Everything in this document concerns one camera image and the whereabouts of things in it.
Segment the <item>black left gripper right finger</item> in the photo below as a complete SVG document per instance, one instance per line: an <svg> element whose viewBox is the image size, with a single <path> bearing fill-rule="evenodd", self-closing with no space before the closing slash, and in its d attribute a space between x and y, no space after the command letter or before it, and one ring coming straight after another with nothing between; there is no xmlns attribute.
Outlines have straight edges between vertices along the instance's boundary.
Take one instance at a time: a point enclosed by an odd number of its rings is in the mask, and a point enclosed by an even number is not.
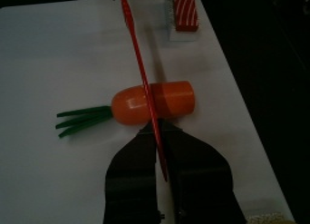
<svg viewBox="0 0 310 224"><path fill-rule="evenodd" d="M246 224L223 155L170 122L161 129L175 224Z"/></svg>

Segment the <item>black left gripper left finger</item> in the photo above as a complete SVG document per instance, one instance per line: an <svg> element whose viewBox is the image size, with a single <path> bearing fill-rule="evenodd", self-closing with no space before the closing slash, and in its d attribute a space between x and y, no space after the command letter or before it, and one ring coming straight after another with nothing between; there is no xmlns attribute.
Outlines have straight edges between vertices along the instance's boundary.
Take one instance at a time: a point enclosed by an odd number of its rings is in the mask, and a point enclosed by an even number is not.
<svg viewBox="0 0 310 224"><path fill-rule="evenodd" d="M159 224L155 161L157 142L149 123L111 160L103 224Z"/></svg>

